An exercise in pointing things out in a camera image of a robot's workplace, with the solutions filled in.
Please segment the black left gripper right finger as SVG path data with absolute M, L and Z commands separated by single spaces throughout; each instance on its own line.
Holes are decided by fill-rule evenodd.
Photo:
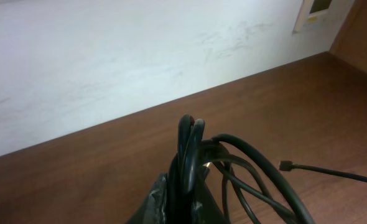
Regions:
M 228 224 L 203 177 L 197 177 L 193 188 L 192 223 Z

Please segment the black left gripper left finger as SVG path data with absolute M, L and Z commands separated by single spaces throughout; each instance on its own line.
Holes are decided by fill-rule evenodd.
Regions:
M 126 224 L 166 224 L 167 174 L 160 173 L 141 206 Z

